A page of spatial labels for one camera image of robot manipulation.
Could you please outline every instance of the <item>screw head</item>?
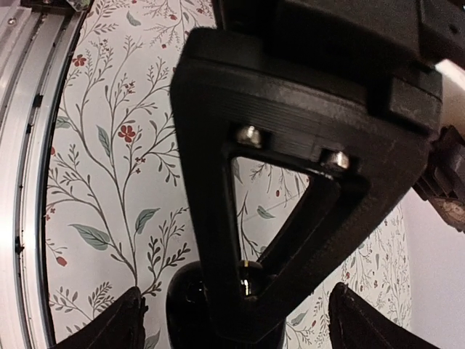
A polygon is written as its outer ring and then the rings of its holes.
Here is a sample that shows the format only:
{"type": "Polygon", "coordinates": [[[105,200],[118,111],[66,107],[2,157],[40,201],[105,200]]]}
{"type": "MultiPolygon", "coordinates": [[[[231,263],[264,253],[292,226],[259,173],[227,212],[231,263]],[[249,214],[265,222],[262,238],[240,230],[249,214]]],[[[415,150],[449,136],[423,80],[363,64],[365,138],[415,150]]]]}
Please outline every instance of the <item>screw head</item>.
{"type": "Polygon", "coordinates": [[[253,126],[240,128],[236,133],[236,140],[240,144],[260,149],[263,143],[262,133],[253,126]]]}
{"type": "Polygon", "coordinates": [[[349,156],[341,151],[332,152],[327,156],[322,165],[336,171],[346,171],[350,167],[350,159],[349,156]]]}

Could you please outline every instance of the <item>floral wallpaper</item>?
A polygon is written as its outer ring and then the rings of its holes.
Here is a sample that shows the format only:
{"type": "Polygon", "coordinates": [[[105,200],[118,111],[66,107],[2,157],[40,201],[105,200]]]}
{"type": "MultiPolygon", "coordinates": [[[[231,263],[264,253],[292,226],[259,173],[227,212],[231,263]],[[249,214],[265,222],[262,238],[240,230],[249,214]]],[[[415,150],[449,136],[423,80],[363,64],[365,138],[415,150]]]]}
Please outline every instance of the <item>floral wallpaper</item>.
{"type": "MultiPolygon", "coordinates": [[[[96,0],[62,93],[48,174],[46,245],[57,341],[130,286],[147,298],[145,349],[169,348],[166,288],[197,252],[169,105],[169,82],[209,0],[96,0]]],[[[306,175],[234,160],[243,257],[255,260],[308,186],[306,175]]],[[[348,283],[409,327],[403,214],[397,207],[288,318],[286,348],[330,348],[328,296],[348,283]]]]}

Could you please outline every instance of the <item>white wall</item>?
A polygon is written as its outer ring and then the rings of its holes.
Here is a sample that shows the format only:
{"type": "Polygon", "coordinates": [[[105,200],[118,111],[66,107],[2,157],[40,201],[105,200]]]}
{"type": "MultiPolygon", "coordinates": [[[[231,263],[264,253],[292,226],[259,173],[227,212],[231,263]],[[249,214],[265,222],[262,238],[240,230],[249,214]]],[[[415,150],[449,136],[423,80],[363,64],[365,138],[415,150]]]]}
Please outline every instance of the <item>white wall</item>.
{"type": "MultiPolygon", "coordinates": [[[[445,61],[443,124],[465,135],[465,73],[445,61]]],[[[403,199],[411,266],[412,332],[442,349],[465,348],[465,233],[411,190],[403,199]]]]}

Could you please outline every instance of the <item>black 3d-printed part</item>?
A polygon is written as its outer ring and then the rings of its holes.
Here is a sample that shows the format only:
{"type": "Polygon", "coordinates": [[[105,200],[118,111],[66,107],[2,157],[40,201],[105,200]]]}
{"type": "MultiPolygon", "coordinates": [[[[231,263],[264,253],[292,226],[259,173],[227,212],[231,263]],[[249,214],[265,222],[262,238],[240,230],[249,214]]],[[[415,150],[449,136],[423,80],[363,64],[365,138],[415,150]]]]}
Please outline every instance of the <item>black 3d-printed part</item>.
{"type": "Polygon", "coordinates": [[[220,28],[275,57],[359,82],[412,62],[465,67],[465,11],[447,0],[213,0],[220,28]]]}
{"type": "Polygon", "coordinates": [[[329,297],[333,349],[438,349],[394,324],[343,283],[329,297]]]}
{"type": "Polygon", "coordinates": [[[404,87],[387,86],[372,91],[275,59],[256,37],[212,29],[191,33],[171,83],[171,104],[218,334],[244,342],[262,339],[365,240],[423,172],[431,137],[425,130],[428,120],[437,124],[440,100],[433,109],[429,103],[403,103],[401,111],[392,90],[404,87]],[[386,108],[371,112],[372,94],[386,108]],[[415,127],[414,116],[426,116],[425,126],[415,127]],[[249,125],[261,132],[260,149],[236,141],[238,129],[249,125]],[[339,151],[350,158],[347,171],[322,165],[328,152],[339,151]],[[230,171],[237,156],[314,178],[258,260],[271,281],[255,297],[240,287],[230,171]]]}
{"type": "Polygon", "coordinates": [[[454,127],[442,130],[413,189],[447,224],[465,230],[465,140],[454,127]]]}

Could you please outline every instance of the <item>shiny metal nut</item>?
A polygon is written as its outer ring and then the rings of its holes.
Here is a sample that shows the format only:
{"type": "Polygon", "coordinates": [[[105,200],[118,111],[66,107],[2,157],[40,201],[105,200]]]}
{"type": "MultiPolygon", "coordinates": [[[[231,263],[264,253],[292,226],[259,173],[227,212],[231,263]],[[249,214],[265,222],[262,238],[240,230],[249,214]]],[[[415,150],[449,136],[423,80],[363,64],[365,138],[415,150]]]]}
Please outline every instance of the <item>shiny metal nut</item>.
{"type": "Polygon", "coordinates": [[[263,143],[262,133],[253,126],[242,127],[236,134],[236,140],[240,144],[260,149],[263,143]]]}
{"type": "Polygon", "coordinates": [[[345,171],[350,167],[349,156],[342,153],[331,153],[328,155],[326,160],[323,162],[323,166],[329,169],[335,169],[337,171],[345,171]]]}

